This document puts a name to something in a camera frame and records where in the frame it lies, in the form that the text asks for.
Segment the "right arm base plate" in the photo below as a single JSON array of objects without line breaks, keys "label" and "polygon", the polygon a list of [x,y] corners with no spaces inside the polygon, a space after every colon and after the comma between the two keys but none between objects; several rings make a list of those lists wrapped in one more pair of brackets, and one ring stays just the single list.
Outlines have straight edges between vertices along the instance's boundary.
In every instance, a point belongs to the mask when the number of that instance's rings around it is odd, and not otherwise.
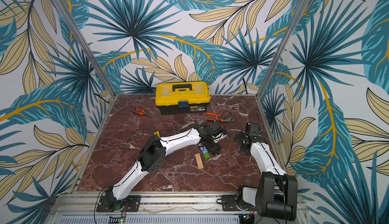
[{"label": "right arm base plate", "polygon": [[222,195],[217,203],[222,206],[223,211],[256,211],[256,207],[237,197],[237,194]]}]

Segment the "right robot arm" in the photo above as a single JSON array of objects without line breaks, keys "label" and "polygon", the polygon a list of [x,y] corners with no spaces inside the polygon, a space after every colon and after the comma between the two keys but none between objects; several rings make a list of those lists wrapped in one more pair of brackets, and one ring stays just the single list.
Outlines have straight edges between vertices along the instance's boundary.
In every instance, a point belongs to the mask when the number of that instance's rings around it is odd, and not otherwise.
[{"label": "right robot arm", "polygon": [[280,167],[269,144],[261,136],[258,123],[247,122],[246,130],[238,133],[235,141],[243,153],[254,158],[260,170],[257,188],[241,186],[237,190],[237,208],[254,208],[261,217],[294,221],[297,216],[297,179]]}]

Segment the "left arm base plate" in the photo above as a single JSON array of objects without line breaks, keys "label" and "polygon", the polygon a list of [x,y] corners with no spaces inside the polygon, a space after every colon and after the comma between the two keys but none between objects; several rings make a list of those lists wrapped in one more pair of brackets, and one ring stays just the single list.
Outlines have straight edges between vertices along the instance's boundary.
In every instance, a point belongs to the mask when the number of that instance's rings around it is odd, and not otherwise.
[{"label": "left arm base plate", "polygon": [[141,196],[131,195],[124,200],[108,200],[104,195],[97,202],[97,212],[137,212],[139,210]]}]

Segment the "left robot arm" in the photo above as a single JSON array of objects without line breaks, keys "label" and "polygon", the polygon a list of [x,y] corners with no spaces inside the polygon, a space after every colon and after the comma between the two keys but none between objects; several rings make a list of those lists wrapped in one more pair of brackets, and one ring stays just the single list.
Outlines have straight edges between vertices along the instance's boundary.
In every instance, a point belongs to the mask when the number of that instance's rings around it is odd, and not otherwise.
[{"label": "left robot arm", "polygon": [[105,198],[109,208],[123,203],[146,175],[161,168],[166,156],[192,145],[201,145],[212,155],[217,155],[221,151],[219,141],[226,136],[227,131],[218,122],[210,125],[195,124],[187,131],[168,137],[151,136],[140,150],[129,172],[116,184],[107,188]]}]

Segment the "natural wood block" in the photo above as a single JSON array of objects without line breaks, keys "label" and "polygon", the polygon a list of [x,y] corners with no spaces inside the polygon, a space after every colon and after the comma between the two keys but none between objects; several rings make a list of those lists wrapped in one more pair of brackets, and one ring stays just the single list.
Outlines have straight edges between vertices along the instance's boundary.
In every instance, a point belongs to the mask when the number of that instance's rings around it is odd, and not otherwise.
[{"label": "natural wood block", "polygon": [[198,169],[203,169],[204,165],[203,165],[201,154],[200,153],[196,153],[195,154],[195,159],[196,159],[196,163],[197,163]]}]

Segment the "light blue block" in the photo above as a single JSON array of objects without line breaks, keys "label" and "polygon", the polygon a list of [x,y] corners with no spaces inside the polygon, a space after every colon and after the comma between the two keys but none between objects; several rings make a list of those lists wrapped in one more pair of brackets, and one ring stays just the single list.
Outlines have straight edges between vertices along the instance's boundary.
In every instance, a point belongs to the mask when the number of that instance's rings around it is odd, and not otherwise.
[{"label": "light blue block", "polygon": [[200,149],[204,154],[208,153],[207,149],[206,149],[205,147],[203,147],[203,146],[200,146],[199,149]]}]

